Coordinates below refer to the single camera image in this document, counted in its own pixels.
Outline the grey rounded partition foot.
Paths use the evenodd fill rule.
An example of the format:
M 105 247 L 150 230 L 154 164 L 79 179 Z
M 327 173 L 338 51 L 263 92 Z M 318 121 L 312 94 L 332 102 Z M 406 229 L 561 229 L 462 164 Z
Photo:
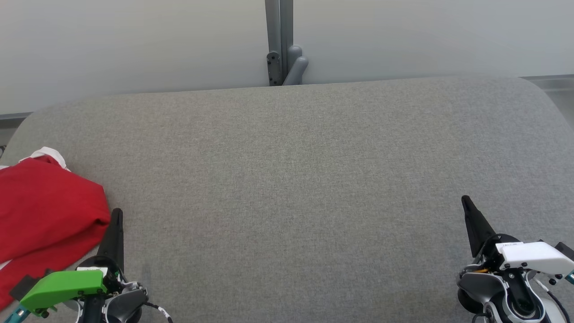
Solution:
M 287 75 L 283 86 L 302 85 L 303 75 L 308 65 L 309 60 L 303 56 L 303 49 L 298 45 L 292 45 L 287 50 Z

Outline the red jersey white trim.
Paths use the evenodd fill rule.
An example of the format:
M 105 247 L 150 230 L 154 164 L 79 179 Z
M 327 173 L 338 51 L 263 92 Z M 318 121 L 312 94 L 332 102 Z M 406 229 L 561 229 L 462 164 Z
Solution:
M 0 264 L 61 270 L 99 244 L 109 222 L 103 187 L 68 170 L 54 149 L 0 166 Z

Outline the grey partition base rail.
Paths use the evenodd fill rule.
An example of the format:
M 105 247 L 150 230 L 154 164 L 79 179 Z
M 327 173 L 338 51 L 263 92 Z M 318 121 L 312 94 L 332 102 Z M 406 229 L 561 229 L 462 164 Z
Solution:
M 574 74 L 524 76 L 551 98 L 564 117 L 574 122 Z M 0 114 L 0 129 L 16 128 L 31 112 Z

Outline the grey partition post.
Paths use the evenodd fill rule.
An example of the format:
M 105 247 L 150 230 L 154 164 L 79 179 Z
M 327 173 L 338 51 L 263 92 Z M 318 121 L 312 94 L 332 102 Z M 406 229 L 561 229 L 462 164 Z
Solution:
M 267 79 L 271 87 L 283 85 L 290 68 L 288 50 L 293 45 L 293 2 L 264 0 L 269 49 Z

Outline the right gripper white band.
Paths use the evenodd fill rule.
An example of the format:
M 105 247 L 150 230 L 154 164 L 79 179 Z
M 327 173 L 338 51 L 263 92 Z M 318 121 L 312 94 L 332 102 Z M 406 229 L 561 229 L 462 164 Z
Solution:
M 472 257 L 480 253 L 480 268 L 488 272 L 532 270 L 549 275 L 570 275 L 574 259 L 544 241 L 525 243 L 496 234 L 470 196 L 462 196 L 465 225 Z

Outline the red shorts white stripe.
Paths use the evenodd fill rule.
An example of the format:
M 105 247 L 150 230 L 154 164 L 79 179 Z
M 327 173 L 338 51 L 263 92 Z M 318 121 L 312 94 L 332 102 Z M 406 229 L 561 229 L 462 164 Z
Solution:
M 102 241 L 108 224 L 96 220 L 0 230 L 0 311 L 14 298 L 10 290 L 24 278 L 61 271 L 80 260 Z

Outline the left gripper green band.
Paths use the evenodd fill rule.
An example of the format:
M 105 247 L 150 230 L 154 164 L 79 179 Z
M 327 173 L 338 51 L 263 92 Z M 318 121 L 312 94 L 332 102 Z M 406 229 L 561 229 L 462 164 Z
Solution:
M 37 280 L 20 303 L 35 312 L 72 299 L 120 292 L 125 282 L 123 270 L 123 211 L 117 207 L 112 210 L 97 256 L 84 260 L 74 271 L 55 271 Z

